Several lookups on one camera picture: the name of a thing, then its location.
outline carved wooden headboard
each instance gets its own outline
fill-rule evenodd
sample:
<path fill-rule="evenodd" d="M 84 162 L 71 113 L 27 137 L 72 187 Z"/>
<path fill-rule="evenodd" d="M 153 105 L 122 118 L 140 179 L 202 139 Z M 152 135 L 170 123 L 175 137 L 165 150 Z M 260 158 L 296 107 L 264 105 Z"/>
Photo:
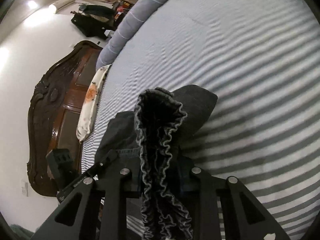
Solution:
<path fill-rule="evenodd" d="M 57 194 L 56 184 L 47 174 L 45 157 L 50 150 L 68 148 L 80 171 L 82 145 L 76 137 L 76 127 L 101 49 L 90 41 L 81 41 L 35 87 L 28 112 L 27 171 L 32 188 L 41 195 Z"/>

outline floral pillow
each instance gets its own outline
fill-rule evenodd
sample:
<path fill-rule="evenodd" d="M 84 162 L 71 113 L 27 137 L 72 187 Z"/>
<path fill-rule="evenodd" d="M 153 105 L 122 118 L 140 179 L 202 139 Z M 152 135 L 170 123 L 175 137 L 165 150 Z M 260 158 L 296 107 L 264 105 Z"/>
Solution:
<path fill-rule="evenodd" d="M 77 138 L 80 142 L 86 140 L 93 130 L 102 86 L 110 66 L 111 65 L 107 65 L 98 69 L 85 95 L 76 131 Z"/>

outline light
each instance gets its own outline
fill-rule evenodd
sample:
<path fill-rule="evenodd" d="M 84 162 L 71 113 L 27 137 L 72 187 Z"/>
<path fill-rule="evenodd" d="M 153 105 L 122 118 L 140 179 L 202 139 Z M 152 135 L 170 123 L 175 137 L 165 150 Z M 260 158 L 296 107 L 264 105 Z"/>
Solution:
<path fill-rule="evenodd" d="M 28 5 L 29 5 L 30 9 L 38 8 L 38 4 L 35 1 L 32 1 L 32 0 L 28 2 Z"/>
<path fill-rule="evenodd" d="M 52 4 L 52 5 L 49 5 L 49 8 L 48 10 L 52 13 L 52 14 L 55 14 L 57 12 L 57 8 Z"/>
<path fill-rule="evenodd" d="M 4 67 L 9 57 L 9 50 L 6 48 L 0 48 L 0 69 Z"/>
<path fill-rule="evenodd" d="M 31 14 L 27 19 L 24 20 L 24 25 L 27 27 L 34 27 L 42 23 L 50 21 L 53 17 L 52 12 L 49 8 L 40 9 L 33 14 Z"/>

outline bed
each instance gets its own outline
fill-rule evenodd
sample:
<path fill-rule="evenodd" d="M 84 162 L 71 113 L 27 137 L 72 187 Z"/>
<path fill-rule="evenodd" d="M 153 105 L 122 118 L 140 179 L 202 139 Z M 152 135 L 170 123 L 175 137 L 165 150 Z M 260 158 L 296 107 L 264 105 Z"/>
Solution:
<path fill-rule="evenodd" d="M 150 15 L 137 17 L 148 3 Z M 214 176 L 238 177 L 300 239 L 320 210 L 320 26 L 310 4 L 139 0 L 99 56 L 98 67 L 112 66 L 82 171 L 108 121 L 133 110 L 139 93 L 196 84 L 219 99 L 184 154 Z M 127 221 L 143 231 L 139 218 Z"/>

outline electrical outlet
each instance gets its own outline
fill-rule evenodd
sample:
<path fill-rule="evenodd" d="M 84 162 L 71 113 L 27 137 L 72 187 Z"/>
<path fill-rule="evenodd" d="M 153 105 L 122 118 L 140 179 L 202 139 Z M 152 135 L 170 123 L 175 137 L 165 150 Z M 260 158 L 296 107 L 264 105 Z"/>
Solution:
<path fill-rule="evenodd" d="M 28 183 L 25 182 L 24 180 L 21 180 L 21 190 L 22 190 L 22 195 L 28 196 Z"/>

